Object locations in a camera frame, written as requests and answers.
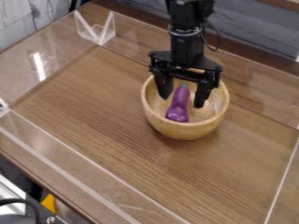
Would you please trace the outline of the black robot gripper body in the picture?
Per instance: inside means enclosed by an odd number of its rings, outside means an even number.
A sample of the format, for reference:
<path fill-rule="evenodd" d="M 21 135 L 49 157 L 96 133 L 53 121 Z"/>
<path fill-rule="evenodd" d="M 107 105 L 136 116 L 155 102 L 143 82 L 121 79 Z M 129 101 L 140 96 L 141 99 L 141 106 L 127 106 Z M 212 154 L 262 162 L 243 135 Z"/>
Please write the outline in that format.
<path fill-rule="evenodd" d="M 197 83 L 208 80 L 216 88 L 220 84 L 220 65 L 204 56 L 205 29 L 195 27 L 192 30 L 169 29 L 171 49 L 151 51 L 149 71 L 168 72 L 173 78 Z"/>

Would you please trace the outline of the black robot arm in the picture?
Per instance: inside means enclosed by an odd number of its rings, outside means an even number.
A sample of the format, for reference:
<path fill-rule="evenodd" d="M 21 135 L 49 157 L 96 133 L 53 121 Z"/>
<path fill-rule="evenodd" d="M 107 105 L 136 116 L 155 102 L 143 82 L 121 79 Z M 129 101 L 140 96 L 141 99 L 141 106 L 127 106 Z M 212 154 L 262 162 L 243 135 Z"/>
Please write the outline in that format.
<path fill-rule="evenodd" d="M 193 107 L 200 109 L 211 90 L 220 86 L 223 67 L 204 55 L 205 27 L 215 29 L 208 17 L 213 0 L 164 0 L 169 15 L 169 51 L 151 51 L 149 71 L 160 97 L 165 100 L 173 91 L 173 79 L 196 84 Z"/>

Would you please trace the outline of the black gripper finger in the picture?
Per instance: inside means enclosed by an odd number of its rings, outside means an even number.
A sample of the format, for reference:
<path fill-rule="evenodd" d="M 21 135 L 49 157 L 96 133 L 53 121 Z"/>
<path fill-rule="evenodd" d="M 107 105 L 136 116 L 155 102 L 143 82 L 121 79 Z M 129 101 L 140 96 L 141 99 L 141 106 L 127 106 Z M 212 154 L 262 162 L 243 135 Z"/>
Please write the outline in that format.
<path fill-rule="evenodd" d="M 205 100 L 209 98 L 213 84 L 209 80 L 199 80 L 193 97 L 193 107 L 200 109 L 204 106 Z"/>
<path fill-rule="evenodd" d="M 153 70 L 153 81 L 160 97 L 167 100 L 173 91 L 173 76 L 168 72 Z"/>

